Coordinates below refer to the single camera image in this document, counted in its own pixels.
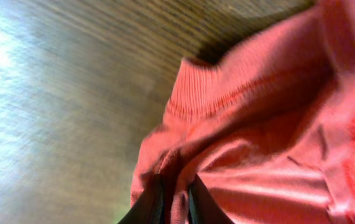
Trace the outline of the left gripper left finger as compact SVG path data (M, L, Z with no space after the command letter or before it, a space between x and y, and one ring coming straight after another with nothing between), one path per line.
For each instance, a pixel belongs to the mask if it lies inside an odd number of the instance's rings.
M157 174L118 224L164 224L164 215L164 185Z

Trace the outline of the orange red t-shirt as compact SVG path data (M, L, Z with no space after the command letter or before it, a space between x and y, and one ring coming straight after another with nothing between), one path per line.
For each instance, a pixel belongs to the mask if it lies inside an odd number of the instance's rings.
M131 206L157 174L165 223L189 222L196 175L234 223L355 223L355 0L318 1L215 66L183 60Z

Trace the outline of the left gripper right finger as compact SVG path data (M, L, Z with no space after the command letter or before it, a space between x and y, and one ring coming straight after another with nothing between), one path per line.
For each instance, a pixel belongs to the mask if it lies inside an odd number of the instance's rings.
M189 187L189 224L233 224L198 175Z

